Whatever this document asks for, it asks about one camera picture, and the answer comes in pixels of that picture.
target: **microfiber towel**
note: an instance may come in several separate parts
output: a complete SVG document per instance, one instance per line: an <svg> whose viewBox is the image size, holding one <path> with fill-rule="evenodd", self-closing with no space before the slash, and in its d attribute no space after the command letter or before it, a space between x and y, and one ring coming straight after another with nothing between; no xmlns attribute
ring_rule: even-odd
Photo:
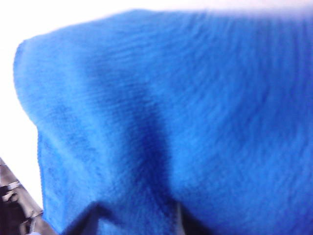
<svg viewBox="0 0 313 235"><path fill-rule="evenodd" d="M14 76L57 233L313 234L313 14L132 10L24 41Z"/></svg>

